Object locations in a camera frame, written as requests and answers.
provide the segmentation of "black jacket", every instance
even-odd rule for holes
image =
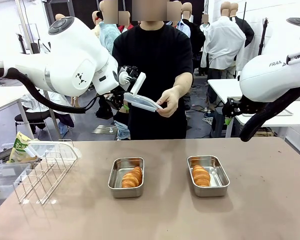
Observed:
[[[249,23],[247,23],[246,20],[238,18],[237,16],[235,16],[235,23],[239,26],[239,28],[242,30],[242,32],[245,35],[246,40],[245,40],[244,47],[248,46],[252,42],[252,39],[255,36],[255,32],[253,31],[253,29],[251,28]]]
[[[190,42],[192,46],[192,53],[198,54],[201,51],[201,48],[204,46],[206,37],[200,30],[200,26],[193,22],[189,22],[189,20],[187,19],[182,19],[182,21],[190,28]]]

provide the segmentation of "croissant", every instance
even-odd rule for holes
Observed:
[[[200,187],[210,187],[210,174],[200,165],[192,169],[194,183]]]
[[[122,178],[123,188],[135,188],[142,183],[142,170],[139,166],[135,167]]]

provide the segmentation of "chair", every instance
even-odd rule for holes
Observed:
[[[25,108],[25,107],[23,107],[23,108],[24,108],[24,111],[25,111],[26,118],[29,121],[32,133],[36,132],[36,126],[40,129],[40,131],[42,129],[46,128],[47,131],[48,131],[48,134],[50,136],[50,139],[52,141],[49,128],[46,124],[46,119],[51,117],[50,111],[47,110],[47,111],[43,111],[43,112],[27,112],[27,108]],[[14,120],[15,120],[15,134],[17,135],[18,125],[24,125],[25,123],[22,119],[21,114],[15,116]]]

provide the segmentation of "white wall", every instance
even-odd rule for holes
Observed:
[[[210,0],[209,18],[211,22],[220,17],[220,6],[223,2],[225,0]],[[300,18],[300,0],[231,0],[230,2],[239,4],[237,16],[241,19],[244,15],[246,2],[245,20],[255,33],[253,41],[245,48],[244,57],[246,61],[258,55],[264,18],[268,18],[269,21],[265,33],[265,46],[267,46],[267,42],[278,23],[287,18]],[[300,127],[290,127],[287,139],[300,151]]]
[[[20,3],[21,8],[24,9],[22,0]],[[43,3],[40,0],[33,2],[24,0],[24,4],[29,24],[36,24],[40,38],[47,39],[49,25]],[[0,49],[14,53],[22,51],[16,35],[16,33],[21,34],[19,24],[21,24],[21,21],[15,1],[0,3]]]

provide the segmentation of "snack bag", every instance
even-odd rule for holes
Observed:
[[[37,156],[30,157],[25,148],[28,147],[28,142],[31,141],[29,137],[18,132],[16,134],[15,142],[9,157],[9,161],[6,163],[28,163],[37,159]]]

